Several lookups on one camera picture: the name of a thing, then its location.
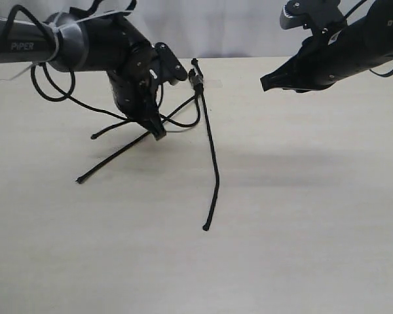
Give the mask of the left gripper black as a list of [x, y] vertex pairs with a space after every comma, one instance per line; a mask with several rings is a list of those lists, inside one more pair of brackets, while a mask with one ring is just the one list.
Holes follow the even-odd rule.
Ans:
[[150, 74], [155, 57], [152, 46], [133, 50], [115, 70], [107, 71], [113, 99], [127, 118], [140, 122], [156, 141], [166, 136], [166, 129], [155, 104]]

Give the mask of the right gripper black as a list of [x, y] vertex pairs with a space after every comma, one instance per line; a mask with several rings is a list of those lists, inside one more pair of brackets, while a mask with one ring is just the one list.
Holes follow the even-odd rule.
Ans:
[[272, 89], [297, 93], [321, 91], [336, 82], [373, 67], [373, 49], [358, 29], [343, 29], [314, 52], [291, 57], [260, 78], [264, 92]]

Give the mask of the right robot arm black grey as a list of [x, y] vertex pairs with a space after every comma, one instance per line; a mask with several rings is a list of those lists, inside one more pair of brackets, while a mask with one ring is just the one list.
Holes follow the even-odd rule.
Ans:
[[[393, 61], [393, 1], [374, 1], [352, 24], [339, 1], [288, 1], [280, 27], [310, 29], [296, 53], [275, 71], [261, 77], [264, 91], [321, 91], [340, 80]], [[386, 73], [389, 77], [393, 70]]]

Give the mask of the left robot arm black grey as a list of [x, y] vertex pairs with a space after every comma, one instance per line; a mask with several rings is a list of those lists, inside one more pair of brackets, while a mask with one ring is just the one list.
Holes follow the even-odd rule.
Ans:
[[157, 140], [166, 135], [157, 90], [175, 80], [165, 43], [152, 43], [127, 20], [129, 10], [94, 16], [72, 7], [38, 21], [22, 5], [0, 17], [0, 63], [30, 62], [31, 72], [51, 65], [69, 73], [107, 74], [113, 99], [127, 121]]

